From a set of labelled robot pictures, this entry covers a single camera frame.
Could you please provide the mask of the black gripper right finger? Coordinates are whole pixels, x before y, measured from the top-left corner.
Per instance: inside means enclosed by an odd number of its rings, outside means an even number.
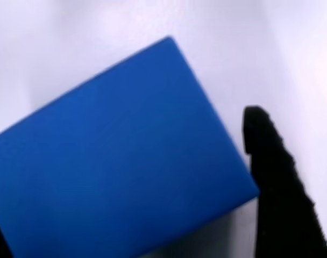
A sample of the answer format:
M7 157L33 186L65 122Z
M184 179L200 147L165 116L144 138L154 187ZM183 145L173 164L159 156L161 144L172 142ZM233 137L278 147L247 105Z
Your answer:
M251 158L251 175L260 190L254 256L327 257L327 240L314 202L263 108L244 109L243 139Z

